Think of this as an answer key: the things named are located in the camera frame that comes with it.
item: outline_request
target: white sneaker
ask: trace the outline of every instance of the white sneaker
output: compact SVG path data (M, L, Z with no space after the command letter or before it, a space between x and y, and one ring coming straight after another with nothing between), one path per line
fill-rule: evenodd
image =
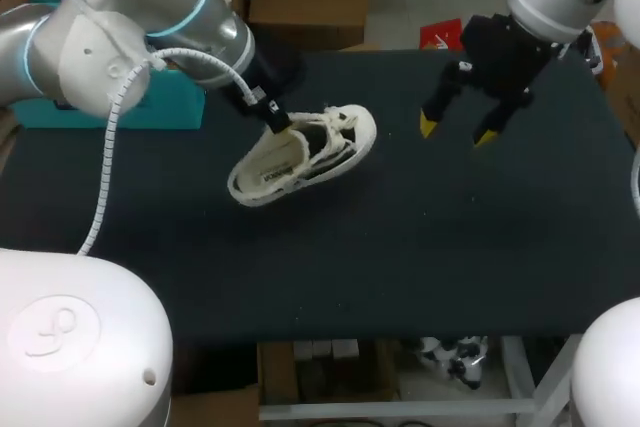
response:
M289 117L291 127L277 135L266 129L231 172L227 188L242 205L266 205L344 174L369 153L376 140L376 123L359 105Z

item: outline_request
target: shoelace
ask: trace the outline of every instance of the shoelace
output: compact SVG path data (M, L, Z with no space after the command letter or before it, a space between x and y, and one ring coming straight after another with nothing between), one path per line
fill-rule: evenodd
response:
M358 118L342 114L345 117L343 119L340 114L338 107L327 107L324 110L324 114L320 114L321 117L324 117L328 127L331 153L340 152L345 149L345 146L349 148L354 146L353 142L344 138L342 131L353 129L358 122Z

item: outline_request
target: black and white object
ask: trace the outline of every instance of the black and white object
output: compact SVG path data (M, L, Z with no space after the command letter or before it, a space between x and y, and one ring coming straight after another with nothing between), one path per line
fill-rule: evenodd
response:
M477 390L482 384L482 367L487 357L487 337L443 339L424 337L415 354L429 369L447 379L457 379Z
M359 105L289 118L291 127L279 134L266 129L232 170L227 187L240 204L259 207L342 175L366 157L376 140L375 120Z

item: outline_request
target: dark fabric surface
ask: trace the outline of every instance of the dark fabric surface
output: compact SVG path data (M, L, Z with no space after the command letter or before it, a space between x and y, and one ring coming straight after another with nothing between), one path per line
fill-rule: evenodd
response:
M586 67L551 65L534 104L474 151L493 105L477 93L433 138L419 132L451 55L309 55L287 108L363 104L377 145L348 175L261 209L226 191L260 126L218 96L199 132L120 132L93 255L142 277L186 342L569 334L639 296L632 150ZM79 248L102 135L20 134L0 182L0 245Z

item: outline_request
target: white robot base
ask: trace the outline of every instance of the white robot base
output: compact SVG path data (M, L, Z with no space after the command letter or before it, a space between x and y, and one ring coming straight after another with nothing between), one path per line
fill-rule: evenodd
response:
M0 250L0 425L165 426L172 356L162 304L128 270Z

